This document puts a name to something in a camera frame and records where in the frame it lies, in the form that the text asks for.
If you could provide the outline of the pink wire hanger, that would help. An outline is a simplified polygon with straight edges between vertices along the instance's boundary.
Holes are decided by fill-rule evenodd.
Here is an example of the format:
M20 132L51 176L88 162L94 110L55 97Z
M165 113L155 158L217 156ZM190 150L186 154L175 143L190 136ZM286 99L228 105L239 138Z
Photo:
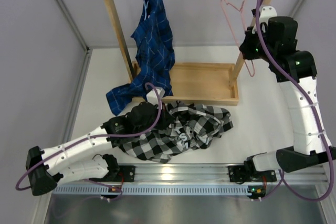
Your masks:
M237 7L236 5L234 5L233 3L229 2L228 0L220 0L220 6L221 6L221 9L222 9L222 12L223 12L223 14L224 14L225 20L226 20L226 22L227 22L227 24L228 24L228 26L229 26L229 30L230 30L230 32L231 32L231 35L232 35L232 37L233 37L233 39L234 39L234 42L235 42L237 48L239 48L240 43L238 42L238 39L237 39L237 37L236 37L236 35L235 35L235 32L234 32L234 30L233 30L233 28L232 28L232 25L231 25L230 21L229 21L229 17L228 17L228 15L227 15L227 13L226 13L226 10L225 10L224 5L226 5L226 6L231 6L233 9L235 9L236 11L239 12L239 14L240 14L240 21L241 21L241 24L242 24L242 28L244 29L244 31L246 31L246 29L247 29L247 25L246 25L246 22L245 22L245 19L244 19L244 6L245 6L245 1L246 1L246 0L242 0L240 6Z

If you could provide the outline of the black white checkered shirt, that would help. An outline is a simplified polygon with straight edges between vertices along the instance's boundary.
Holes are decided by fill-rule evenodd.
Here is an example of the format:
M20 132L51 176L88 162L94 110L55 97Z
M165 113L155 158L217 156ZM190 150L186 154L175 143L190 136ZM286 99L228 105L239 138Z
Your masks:
M233 128L230 112L217 106L174 101L165 104L163 111L166 128L157 125L119 149L142 161L165 164L184 152L209 148L213 140Z

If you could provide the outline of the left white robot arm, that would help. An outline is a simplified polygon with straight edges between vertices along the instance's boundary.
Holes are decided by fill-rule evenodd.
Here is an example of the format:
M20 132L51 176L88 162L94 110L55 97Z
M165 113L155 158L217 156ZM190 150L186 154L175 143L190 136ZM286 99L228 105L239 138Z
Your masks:
M51 148L32 147L26 161L29 189L34 196L40 196L72 181L114 181L120 169L108 151L131 143L145 133L165 130L173 120L165 105L142 102L86 136Z

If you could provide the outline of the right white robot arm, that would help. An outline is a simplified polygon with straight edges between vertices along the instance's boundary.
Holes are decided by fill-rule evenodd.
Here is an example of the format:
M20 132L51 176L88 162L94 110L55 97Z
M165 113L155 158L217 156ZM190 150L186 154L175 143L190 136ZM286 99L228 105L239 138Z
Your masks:
M250 156L245 176L257 180L265 171L291 173L335 160L335 147L323 127L317 97L317 69L313 55L296 49L298 23L291 17L260 17L245 32L240 51L248 60L268 62L285 98L293 130L293 145Z

